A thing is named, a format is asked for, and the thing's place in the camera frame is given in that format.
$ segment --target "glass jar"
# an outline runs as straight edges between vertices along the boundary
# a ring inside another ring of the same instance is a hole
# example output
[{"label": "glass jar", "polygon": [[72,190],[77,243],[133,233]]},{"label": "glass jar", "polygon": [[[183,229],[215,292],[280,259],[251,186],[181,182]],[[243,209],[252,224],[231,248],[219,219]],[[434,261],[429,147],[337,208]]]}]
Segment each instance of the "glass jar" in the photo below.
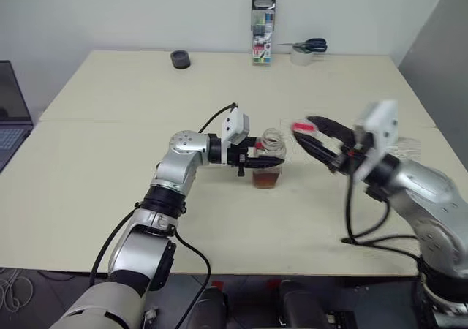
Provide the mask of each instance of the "glass jar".
[{"label": "glass jar", "polygon": [[[283,134],[274,128],[265,130],[263,135],[257,139],[254,156],[269,156],[284,159],[286,157],[286,145],[284,144]],[[281,172],[282,164],[275,167],[254,169],[254,186],[258,189],[274,188]]]}]

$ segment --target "white wall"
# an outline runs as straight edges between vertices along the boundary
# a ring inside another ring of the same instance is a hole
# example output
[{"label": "white wall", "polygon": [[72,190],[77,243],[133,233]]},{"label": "white wall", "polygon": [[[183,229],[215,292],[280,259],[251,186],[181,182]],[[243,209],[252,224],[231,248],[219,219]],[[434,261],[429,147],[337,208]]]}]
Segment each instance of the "white wall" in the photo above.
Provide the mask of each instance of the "white wall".
[{"label": "white wall", "polygon": [[[277,0],[276,42],[325,37],[331,53],[399,64],[438,0]],[[247,51],[250,0],[0,0],[0,58],[32,112],[92,48]]]}]

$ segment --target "laptop screen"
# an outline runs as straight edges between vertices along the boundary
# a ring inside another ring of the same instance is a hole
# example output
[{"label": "laptop screen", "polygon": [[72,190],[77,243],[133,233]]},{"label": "laptop screen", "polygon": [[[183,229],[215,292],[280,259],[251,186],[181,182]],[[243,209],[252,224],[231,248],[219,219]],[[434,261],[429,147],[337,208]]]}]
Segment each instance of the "laptop screen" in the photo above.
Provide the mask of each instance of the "laptop screen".
[{"label": "laptop screen", "polygon": [[20,86],[16,81],[12,64],[0,61],[0,122],[30,121]]}]

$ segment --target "amber liquid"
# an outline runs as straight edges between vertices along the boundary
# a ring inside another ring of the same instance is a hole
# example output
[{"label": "amber liquid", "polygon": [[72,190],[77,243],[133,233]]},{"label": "amber liquid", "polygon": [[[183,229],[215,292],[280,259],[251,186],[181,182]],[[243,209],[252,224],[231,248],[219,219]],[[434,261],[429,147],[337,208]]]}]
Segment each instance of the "amber liquid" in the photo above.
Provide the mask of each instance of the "amber liquid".
[{"label": "amber liquid", "polygon": [[258,189],[271,189],[276,185],[278,180],[279,172],[277,173],[263,173],[253,172],[254,186]]}]

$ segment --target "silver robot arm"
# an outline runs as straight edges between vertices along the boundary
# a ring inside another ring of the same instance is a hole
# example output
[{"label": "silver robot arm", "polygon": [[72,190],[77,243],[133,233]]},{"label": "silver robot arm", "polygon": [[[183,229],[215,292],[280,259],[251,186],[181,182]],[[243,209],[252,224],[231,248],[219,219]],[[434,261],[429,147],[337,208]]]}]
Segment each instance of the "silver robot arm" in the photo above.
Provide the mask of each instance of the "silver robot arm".
[{"label": "silver robot arm", "polygon": [[[313,116],[292,132],[330,171],[355,173],[409,223],[420,243],[427,312],[439,328],[468,328],[468,204],[444,173],[387,153],[396,115],[396,104],[385,102],[370,106],[355,130]],[[326,148],[320,135],[342,141],[340,152]]]},{"label": "silver robot arm", "polygon": [[108,279],[90,287],[52,329],[136,329],[148,291],[164,286],[173,264],[178,218],[185,213],[199,166],[209,163],[238,168],[273,167],[284,160],[250,158],[249,118],[234,108],[224,120],[222,137],[182,131],[170,138],[143,201],[138,204],[110,257]]}]

